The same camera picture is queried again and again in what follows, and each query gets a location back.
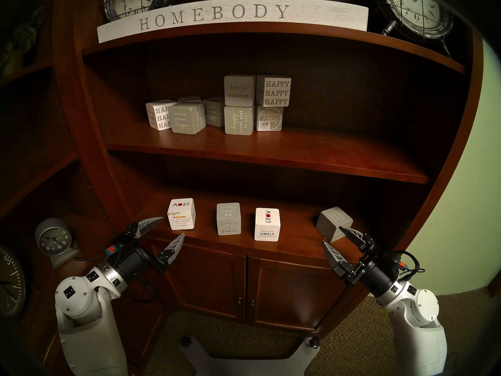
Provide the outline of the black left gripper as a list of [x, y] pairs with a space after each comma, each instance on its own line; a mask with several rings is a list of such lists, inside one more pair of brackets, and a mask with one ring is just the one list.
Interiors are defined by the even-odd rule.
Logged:
[[[133, 241], [139, 239], [163, 219], [164, 217], [156, 217], [132, 223], [124, 233], [125, 240]], [[131, 282], [138, 274], [149, 268], [154, 268], [161, 272], [161, 267], [168, 267], [174, 262], [181, 250], [184, 238], [185, 233], [183, 232], [158, 254], [158, 260], [137, 242], [127, 245], [116, 244], [117, 252], [111, 255], [111, 267], [125, 282]]]

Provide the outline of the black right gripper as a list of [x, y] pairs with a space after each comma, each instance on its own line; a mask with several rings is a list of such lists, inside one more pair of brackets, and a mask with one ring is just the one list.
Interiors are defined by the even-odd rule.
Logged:
[[[370, 254], [374, 250], [374, 240], [369, 235], [347, 227], [339, 227], [339, 230], [361, 253]], [[398, 281], [399, 254], [394, 251], [368, 256], [356, 266], [358, 270], [355, 269], [353, 273], [353, 265], [340, 252], [326, 241], [322, 245], [332, 271], [346, 285], [361, 282], [375, 297], [380, 297]]]

